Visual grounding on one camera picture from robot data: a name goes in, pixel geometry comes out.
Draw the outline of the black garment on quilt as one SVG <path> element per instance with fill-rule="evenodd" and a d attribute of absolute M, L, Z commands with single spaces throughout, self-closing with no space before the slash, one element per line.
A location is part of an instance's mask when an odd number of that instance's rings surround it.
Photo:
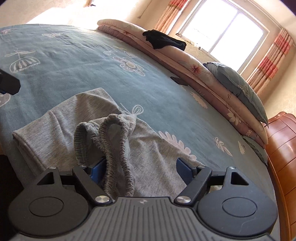
<path fill-rule="evenodd" d="M 186 42 L 172 38 L 157 30 L 148 30 L 142 33 L 145 40 L 150 42 L 154 49 L 161 49 L 165 46 L 173 46 L 182 51 L 185 51 Z"/>

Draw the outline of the blue floral bed sheet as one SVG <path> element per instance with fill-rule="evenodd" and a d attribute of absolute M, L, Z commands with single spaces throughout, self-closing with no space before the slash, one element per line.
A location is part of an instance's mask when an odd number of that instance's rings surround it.
<path fill-rule="evenodd" d="M 75 94 L 101 87 L 124 111 L 205 165 L 216 171 L 236 166 L 274 196 L 264 162 L 240 135 L 249 127 L 229 104 L 196 82 L 175 83 L 168 69 L 112 35 L 59 25 L 4 27 L 1 69 L 21 83 L 16 95 L 1 95 L 1 147 L 23 185 L 40 170 L 23 158 L 13 131 Z"/>

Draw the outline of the window with white frame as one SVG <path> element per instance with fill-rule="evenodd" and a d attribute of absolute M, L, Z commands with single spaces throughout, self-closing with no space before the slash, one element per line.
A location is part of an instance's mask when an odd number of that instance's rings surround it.
<path fill-rule="evenodd" d="M 255 1 L 188 1 L 171 32 L 210 60 L 248 75 L 270 33 L 261 13 Z"/>

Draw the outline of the orange wooden headboard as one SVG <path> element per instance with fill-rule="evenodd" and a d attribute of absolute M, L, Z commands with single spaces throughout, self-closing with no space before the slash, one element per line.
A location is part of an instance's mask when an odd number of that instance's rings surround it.
<path fill-rule="evenodd" d="M 268 171 L 280 217 L 280 239 L 295 240 L 295 116 L 284 111 L 268 120 Z"/>

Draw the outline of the left striped curtain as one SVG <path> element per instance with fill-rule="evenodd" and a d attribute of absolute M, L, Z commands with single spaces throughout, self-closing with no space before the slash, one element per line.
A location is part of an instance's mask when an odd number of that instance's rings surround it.
<path fill-rule="evenodd" d="M 172 24 L 172 22 L 177 17 L 178 13 L 186 5 L 188 0 L 172 0 L 166 6 L 166 9 L 162 13 L 158 22 L 156 23 L 154 29 L 162 33 L 166 33 Z"/>

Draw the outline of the grey sweatpants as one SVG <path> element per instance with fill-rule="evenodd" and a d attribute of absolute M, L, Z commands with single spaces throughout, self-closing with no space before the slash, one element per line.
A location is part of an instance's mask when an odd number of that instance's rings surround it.
<path fill-rule="evenodd" d="M 135 113 L 123 111 L 102 88 L 77 94 L 41 118 L 13 132 L 22 156 L 34 170 L 68 171 L 106 157 L 100 182 L 112 198 L 175 198 L 185 183 L 176 162 L 200 162 L 181 143 L 157 134 Z"/>

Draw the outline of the pink floral folded quilt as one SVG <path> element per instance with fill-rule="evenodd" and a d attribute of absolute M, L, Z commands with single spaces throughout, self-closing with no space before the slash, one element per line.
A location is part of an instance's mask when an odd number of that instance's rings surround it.
<path fill-rule="evenodd" d="M 142 51 L 182 80 L 219 111 L 236 130 L 255 140 L 262 147 L 267 145 L 268 137 L 262 123 L 230 90 L 195 57 L 173 46 L 154 49 L 145 39 L 144 28 L 133 23 L 105 19 L 97 23 L 98 30 L 110 34 L 134 48 Z"/>

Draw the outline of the black smartphone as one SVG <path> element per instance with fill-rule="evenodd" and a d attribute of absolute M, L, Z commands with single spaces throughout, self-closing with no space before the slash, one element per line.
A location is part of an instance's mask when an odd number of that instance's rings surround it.
<path fill-rule="evenodd" d="M 189 85 L 185 80 L 182 80 L 179 77 L 173 77 L 173 76 L 171 76 L 171 80 L 173 80 L 178 85 L 184 85 L 184 86 L 188 86 Z"/>

